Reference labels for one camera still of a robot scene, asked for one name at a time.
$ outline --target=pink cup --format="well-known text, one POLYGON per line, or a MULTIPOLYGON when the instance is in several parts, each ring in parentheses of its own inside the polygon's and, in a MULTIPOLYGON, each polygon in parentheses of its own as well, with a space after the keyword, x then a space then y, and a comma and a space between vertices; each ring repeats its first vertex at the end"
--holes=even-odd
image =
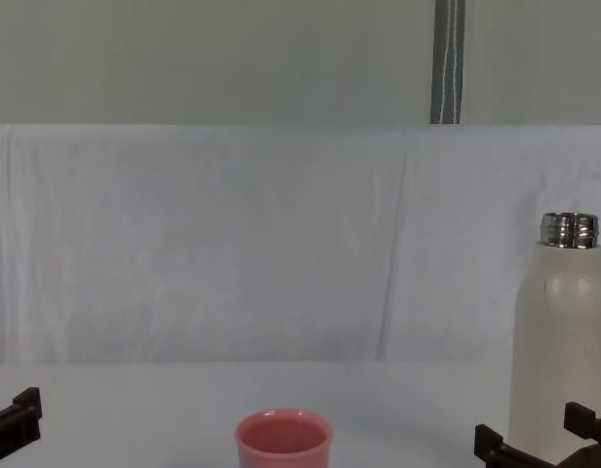
POLYGON ((240 468, 327 468, 333 430, 305 409, 268 409, 238 424, 240 468))

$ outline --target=white bottle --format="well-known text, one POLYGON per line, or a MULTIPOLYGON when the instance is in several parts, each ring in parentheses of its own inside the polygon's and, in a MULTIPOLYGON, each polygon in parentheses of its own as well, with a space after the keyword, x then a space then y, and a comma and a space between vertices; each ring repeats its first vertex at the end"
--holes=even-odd
POLYGON ((551 213, 517 294, 508 443, 558 463, 592 444, 565 404, 601 413, 601 249, 592 214, 551 213))

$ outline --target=silver bottle cap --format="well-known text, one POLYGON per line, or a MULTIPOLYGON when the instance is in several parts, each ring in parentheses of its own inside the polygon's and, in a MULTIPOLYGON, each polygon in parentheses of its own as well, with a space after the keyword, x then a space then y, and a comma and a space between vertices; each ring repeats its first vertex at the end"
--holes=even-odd
POLYGON ((541 219, 540 244, 564 249, 597 247, 598 220, 595 214, 546 213, 541 219))

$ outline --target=white tabletop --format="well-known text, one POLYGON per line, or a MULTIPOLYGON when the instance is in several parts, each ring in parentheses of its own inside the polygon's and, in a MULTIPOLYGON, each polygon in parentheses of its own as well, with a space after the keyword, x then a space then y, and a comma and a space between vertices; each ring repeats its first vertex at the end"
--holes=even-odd
POLYGON ((38 386, 44 412, 0 468, 236 468, 235 424, 282 406, 331 420, 333 468, 482 468, 474 425, 505 433, 508 384, 473 364, 0 366, 0 409, 38 386))

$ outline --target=white cloth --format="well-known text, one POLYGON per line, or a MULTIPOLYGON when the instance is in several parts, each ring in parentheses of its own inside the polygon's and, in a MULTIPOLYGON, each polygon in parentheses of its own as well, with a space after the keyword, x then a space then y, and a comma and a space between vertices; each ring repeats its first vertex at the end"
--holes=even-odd
POLYGON ((601 241, 601 127, 433 127, 407 141, 382 355, 510 359, 541 215, 595 213, 601 241))
POLYGON ((505 361, 559 210, 601 127, 0 127, 0 362, 505 361))
POLYGON ((403 147, 0 127, 0 361, 375 358, 403 147))

